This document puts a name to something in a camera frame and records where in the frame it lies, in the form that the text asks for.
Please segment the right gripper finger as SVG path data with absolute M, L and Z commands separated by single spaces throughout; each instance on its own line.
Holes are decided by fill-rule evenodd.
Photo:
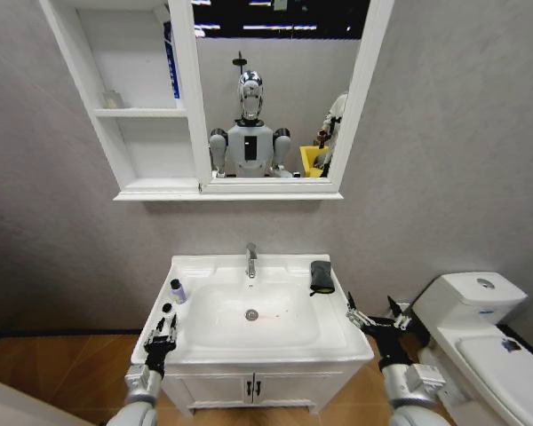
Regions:
M 368 315 L 358 310 L 354 298 L 350 292 L 347 292 L 347 312 L 346 317 L 350 320 L 359 329 L 364 329 L 365 327 L 373 327 L 376 325 L 376 322 L 371 319 Z
M 398 330 L 408 330 L 412 324 L 409 303 L 398 303 L 391 296 L 387 297 L 393 318 L 393 327 Z

